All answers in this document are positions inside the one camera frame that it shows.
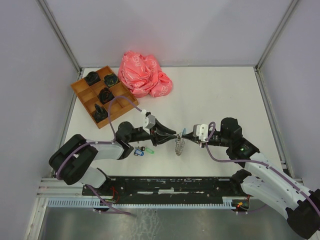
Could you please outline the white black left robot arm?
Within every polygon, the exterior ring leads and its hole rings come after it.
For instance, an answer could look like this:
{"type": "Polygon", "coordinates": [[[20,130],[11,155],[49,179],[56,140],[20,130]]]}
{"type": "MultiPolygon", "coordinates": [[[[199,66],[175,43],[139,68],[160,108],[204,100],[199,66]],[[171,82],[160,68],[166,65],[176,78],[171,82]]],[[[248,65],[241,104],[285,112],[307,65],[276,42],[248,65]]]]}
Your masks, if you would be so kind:
{"type": "Polygon", "coordinates": [[[99,195],[106,195],[111,183],[102,170],[91,166],[96,160],[123,160],[133,151],[130,143],[150,140],[153,146],[177,138],[177,132],[163,126],[154,116],[143,120],[143,126],[135,128],[124,121],[115,132],[115,141],[89,141],[81,134],[72,136],[49,159],[48,163],[58,180],[67,185],[81,183],[93,187],[99,195]]]}

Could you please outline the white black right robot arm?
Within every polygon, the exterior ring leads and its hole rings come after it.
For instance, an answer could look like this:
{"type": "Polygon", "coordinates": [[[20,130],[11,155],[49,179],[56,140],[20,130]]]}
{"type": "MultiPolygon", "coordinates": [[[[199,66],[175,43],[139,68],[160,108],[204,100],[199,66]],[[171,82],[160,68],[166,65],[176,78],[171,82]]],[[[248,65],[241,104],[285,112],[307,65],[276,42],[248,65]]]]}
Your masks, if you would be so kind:
{"type": "Polygon", "coordinates": [[[220,129],[215,122],[196,124],[181,136],[201,148],[225,147],[228,159],[212,160],[236,163],[241,170],[232,175],[231,193],[255,197],[282,215],[301,238],[310,239],[320,230],[320,190],[311,190],[277,168],[260,150],[243,137],[242,127],[232,117],[224,118],[220,129]]]}

